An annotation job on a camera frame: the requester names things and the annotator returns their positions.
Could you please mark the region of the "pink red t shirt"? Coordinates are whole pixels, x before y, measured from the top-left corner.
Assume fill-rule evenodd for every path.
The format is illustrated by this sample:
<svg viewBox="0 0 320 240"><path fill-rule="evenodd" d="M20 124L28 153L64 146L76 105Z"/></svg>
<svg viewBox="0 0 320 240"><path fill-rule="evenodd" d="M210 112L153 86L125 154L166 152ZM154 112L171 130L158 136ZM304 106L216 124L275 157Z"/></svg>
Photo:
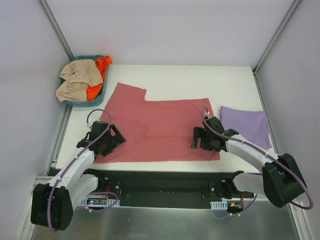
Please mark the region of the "pink red t shirt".
<svg viewBox="0 0 320 240"><path fill-rule="evenodd" d="M164 161L217 161L219 152L192 148L193 130L202 127L208 98L147 101L147 90L118 83L105 110L126 139L97 164Z"/></svg>

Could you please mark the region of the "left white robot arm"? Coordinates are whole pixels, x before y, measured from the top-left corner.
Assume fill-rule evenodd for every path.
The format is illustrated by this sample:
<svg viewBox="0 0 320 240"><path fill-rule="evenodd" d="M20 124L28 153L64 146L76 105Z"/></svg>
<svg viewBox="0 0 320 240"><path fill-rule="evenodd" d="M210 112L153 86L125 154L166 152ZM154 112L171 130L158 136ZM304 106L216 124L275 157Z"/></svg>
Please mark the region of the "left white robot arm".
<svg viewBox="0 0 320 240"><path fill-rule="evenodd" d="M38 183L32 193L30 221L34 225L64 231L74 210L91 192L105 191L104 180L86 173L97 157L105 157L126 142L115 124L94 121L66 165L46 184Z"/></svg>

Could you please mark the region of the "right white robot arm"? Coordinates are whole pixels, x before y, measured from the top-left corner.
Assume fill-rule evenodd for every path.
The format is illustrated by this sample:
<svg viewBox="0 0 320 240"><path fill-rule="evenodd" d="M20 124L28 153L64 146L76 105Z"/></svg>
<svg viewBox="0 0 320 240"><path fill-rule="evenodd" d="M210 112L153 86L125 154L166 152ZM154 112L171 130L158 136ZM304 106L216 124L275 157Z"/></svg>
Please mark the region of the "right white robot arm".
<svg viewBox="0 0 320 240"><path fill-rule="evenodd" d="M225 130L217 117L205 117L203 127L194 127L191 147L233 154L259 171L259 175L243 171L233 174L225 184L225 192L237 197L242 192L265 196L274 206L281 208L308 188L293 156L268 153L249 142L234 129Z"/></svg>

